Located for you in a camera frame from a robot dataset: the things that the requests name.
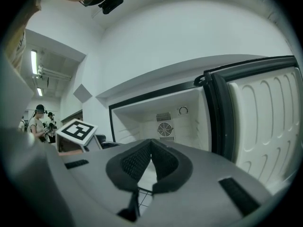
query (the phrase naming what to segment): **fan grille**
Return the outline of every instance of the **fan grille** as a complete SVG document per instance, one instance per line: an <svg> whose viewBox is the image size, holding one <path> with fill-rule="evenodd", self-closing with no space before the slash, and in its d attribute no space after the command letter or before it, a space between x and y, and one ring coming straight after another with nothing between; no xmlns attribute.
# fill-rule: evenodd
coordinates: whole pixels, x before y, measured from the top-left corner
<svg viewBox="0 0 303 227"><path fill-rule="evenodd" d="M169 136L172 132L173 128L168 123L161 123L158 126L158 132L160 135Z"/></svg>

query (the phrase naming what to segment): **person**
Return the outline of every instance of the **person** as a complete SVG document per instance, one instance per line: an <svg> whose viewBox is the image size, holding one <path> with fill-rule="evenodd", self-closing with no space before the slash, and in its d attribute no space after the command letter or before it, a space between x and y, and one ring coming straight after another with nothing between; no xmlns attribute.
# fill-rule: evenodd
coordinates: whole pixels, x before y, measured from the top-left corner
<svg viewBox="0 0 303 227"><path fill-rule="evenodd" d="M55 143L56 139L55 139L54 129L56 127L56 123L53 120L53 113L52 112L48 113L48 118L45 121L45 124L46 124L46 127L49 130L49 133L48 133L49 143L50 144Z"/></svg>
<svg viewBox="0 0 303 227"><path fill-rule="evenodd" d="M46 135L48 134L47 128L44 128L40 119L44 118L44 106L39 104L37 105L34 115L29 121L28 125L32 134L39 138L42 142L46 142Z"/></svg>
<svg viewBox="0 0 303 227"><path fill-rule="evenodd" d="M25 28L29 19L41 10L41 0L30 0L21 10L19 16L12 23L6 37L4 38L5 54L14 69L20 73L22 56L26 46ZM80 1L82 4L98 4L103 0L69 0Z"/></svg>
<svg viewBox="0 0 303 227"><path fill-rule="evenodd" d="M26 128L25 126L26 126L26 123L24 121L24 116L22 116L22 120L19 123L18 130L21 132L25 132L25 128Z"/></svg>

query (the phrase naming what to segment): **ceiling light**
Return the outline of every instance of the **ceiling light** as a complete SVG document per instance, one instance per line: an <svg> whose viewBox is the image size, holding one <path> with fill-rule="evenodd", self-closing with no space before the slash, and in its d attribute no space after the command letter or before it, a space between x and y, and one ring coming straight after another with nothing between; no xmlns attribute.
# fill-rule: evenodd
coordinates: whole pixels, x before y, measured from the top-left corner
<svg viewBox="0 0 303 227"><path fill-rule="evenodd" d="M41 90L41 88L37 88L37 90L38 90L39 96L42 96L42 90Z"/></svg>
<svg viewBox="0 0 303 227"><path fill-rule="evenodd" d="M37 75L37 51L31 51L33 73Z"/></svg>

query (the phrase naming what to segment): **refrigerator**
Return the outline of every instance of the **refrigerator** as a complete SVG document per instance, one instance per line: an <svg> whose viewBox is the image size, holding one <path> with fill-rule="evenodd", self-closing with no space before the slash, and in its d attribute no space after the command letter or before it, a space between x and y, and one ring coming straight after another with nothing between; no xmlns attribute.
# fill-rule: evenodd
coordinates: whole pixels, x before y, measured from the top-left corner
<svg viewBox="0 0 303 227"><path fill-rule="evenodd" d="M301 162L302 101L295 57L267 57L110 105L109 116L114 142L159 139L210 151L276 193Z"/></svg>

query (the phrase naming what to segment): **camera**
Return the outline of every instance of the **camera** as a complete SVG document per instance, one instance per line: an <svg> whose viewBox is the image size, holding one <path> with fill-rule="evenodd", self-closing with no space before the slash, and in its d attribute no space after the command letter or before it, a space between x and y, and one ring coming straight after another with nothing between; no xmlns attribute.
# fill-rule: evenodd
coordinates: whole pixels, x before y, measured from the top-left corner
<svg viewBox="0 0 303 227"><path fill-rule="evenodd" d="M109 14L113 11L116 7L121 5L124 0L105 0L101 4L99 4L99 8L102 8L103 14Z"/></svg>

